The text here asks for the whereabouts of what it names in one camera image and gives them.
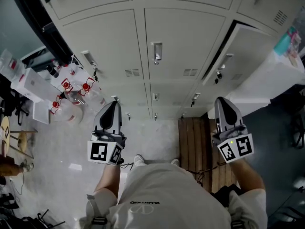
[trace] table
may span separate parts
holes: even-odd
[[[4,153],[4,156],[6,156],[10,148],[10,121],[7,116],[5,116],[1,122],[1,131],[2,131],[1,139],[6,145],[5,147],[6,151]]]

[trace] wooden stool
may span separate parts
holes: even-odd
[[[13,136],[13,133],[19,133],[18,138]],[[14,149],[18,153],[21,153],[29,158],[34,159],[34,157],[25,153],[28,147],[27,133],[37,133],[37,131],[10,131],[10,137],[18,141],[17,146],[21,150],[13,147],[12,145],[10,145],[10,148]]]

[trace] person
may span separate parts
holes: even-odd
[[[178,159],[147,165],[136,155],[134,164],[119,203],[120,166],[105,166],[94,195],[87,196],[87,216],[77,228],[267,228],[264,183],[244,159],[230,163],[242,194],[230,191],[228,208],[180,168]]]
[[[26,162],[22,162],[19,166],[15,164],[15,160],[12,157],[0,155],[0,177],[17,176],[19,173],[30,172],[33,169],[33,163],[27,165]]]

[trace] wooden pallet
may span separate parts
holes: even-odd
[[[203,178],[194,175],[196,180],[200,180],[203,188],[208,192],[217,192],[223,186],[236,184],[236,179],[228,164],[217,148],[212,148],[212,133],[215,130],[214,120],[209,120],[207,114],[202,118],[179,119],[179,142],[181,167],[193,171],[204,172]]]

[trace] shoe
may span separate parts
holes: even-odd
[[[174,166],[178,166],[178,167],[180,167],[180,161],[179,161],[179,159],[173,159],[172,161],[171,161],[171,165],[174,165]]]
[[[30,172],[31,170],[34,169],[34,164],[33,163],[30,163],[29,165],[22,164],[21,167],[23,168],[23,172]]]
[[[145,160],[143,159],[143,157],[141,155],[136,155],[134,157],[134,164],[136,167],[138,166],[145,166]]]

